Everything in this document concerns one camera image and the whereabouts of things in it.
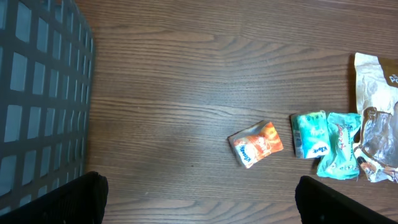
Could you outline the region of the beige brown snack bag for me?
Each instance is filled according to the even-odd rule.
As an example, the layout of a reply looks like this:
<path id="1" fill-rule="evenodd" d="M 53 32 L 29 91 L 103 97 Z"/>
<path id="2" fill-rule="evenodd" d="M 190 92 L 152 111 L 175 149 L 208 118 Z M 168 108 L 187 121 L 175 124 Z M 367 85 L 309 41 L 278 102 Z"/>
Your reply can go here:
<path id="1" fill-rule="evenodd" d="M 397 182 L 397 62 L 355 53 L 356 109 L 362 116 L 354 155 L 370 182 Z"/>

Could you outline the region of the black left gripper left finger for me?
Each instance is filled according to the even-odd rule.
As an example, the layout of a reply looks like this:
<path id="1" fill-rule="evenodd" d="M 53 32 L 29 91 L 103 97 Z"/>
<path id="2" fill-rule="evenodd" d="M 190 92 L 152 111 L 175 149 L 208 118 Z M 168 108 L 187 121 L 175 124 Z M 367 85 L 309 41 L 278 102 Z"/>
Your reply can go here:
<path id="1" fill-rule="evenodd" d="M 101 224 L 108 198 L 108 180 L 91 171 L 1 216 L 1 224 Z"/>

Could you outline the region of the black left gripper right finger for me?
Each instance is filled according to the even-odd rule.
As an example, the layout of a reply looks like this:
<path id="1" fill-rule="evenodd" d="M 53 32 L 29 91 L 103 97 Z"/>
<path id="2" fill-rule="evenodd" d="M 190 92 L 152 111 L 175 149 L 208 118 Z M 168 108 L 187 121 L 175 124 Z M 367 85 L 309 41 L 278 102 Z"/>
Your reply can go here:
<path id="1" fill-rule="evenodd" d="M 397 224 L 307 175 L 300 178 L 295 201 L 302 223 Z"/>

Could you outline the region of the small teal white packet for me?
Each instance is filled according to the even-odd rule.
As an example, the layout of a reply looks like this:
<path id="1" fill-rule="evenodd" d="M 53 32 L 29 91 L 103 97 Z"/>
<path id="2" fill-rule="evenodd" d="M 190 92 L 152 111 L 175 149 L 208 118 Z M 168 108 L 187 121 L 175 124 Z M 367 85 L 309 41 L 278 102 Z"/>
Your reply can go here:
<path id="1" fill-rule="evenodd" d="M 290 120 L 296 157 L 318 158 L 331 151 L 325 111 L 293 114 Z"/>

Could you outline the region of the teal snack packet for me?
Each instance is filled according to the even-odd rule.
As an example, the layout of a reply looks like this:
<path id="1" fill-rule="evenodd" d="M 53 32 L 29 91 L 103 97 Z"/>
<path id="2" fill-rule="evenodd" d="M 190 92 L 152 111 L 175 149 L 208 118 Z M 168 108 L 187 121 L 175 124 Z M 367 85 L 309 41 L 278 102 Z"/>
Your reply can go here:
<path id="1" fill-rule="evenodd" d="M 354 156 L 354 137 L 362 125 L 357 113 L 330 113 L 327 117 L 330 152 L 317 167 L 317 176 L 338 180 L 359 176 L 359 165 Z"/>

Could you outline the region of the grey plastic mesh basket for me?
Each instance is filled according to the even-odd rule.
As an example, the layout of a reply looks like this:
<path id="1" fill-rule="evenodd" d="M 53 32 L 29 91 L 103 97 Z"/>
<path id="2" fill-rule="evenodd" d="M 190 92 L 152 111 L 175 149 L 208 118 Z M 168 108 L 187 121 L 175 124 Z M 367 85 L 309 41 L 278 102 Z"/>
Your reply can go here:
<path id="1" fill-rule="evenodd" d="M 1 0 L 1 213 L 83 175 L 96 48 L 73 0 Z"/>

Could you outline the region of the orange snack packet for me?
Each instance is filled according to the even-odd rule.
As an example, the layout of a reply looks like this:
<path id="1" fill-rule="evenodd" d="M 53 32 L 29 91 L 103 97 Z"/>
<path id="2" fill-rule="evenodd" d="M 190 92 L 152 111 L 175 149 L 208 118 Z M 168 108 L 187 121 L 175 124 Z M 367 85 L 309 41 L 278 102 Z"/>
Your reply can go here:
<path id="1" fill-rule="evenodd" d="M 265 120 L 229 136 L 228 142 L 238 162 L 246 169 L 284 149 L 275 126 Z"/>

